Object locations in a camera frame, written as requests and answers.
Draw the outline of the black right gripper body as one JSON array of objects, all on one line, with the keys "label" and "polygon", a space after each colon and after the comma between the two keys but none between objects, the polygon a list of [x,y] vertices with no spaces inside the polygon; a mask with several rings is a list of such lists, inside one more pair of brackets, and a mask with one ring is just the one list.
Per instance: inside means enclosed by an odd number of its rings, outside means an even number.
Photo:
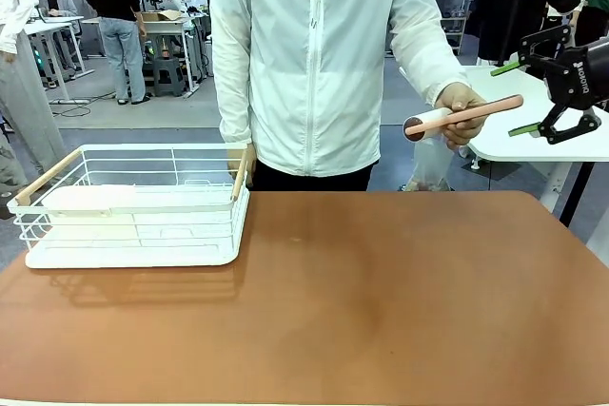
[{"label": "black right gripper body", "polygon": [[549,98],[556,106],[587,110],[608,105],[608,40],[568,48],[547,63]]}]

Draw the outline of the person's left hand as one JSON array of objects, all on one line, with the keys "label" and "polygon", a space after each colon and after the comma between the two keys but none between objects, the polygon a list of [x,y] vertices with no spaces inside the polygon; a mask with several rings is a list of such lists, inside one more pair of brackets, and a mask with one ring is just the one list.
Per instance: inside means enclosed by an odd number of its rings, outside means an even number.
[{"label": "person's left hand", "polygon": [[[452,83],[442,90],[434,108],[446,107],[453,112],[457,112],[484,104],[483,98],[471,87],[462,83]],[[468,145],[473,138],[480,134],[485,120],[486,118],[482,117],[446,126],[443,136],[447,147],[451,150],[457,150],[461,146]]]}]

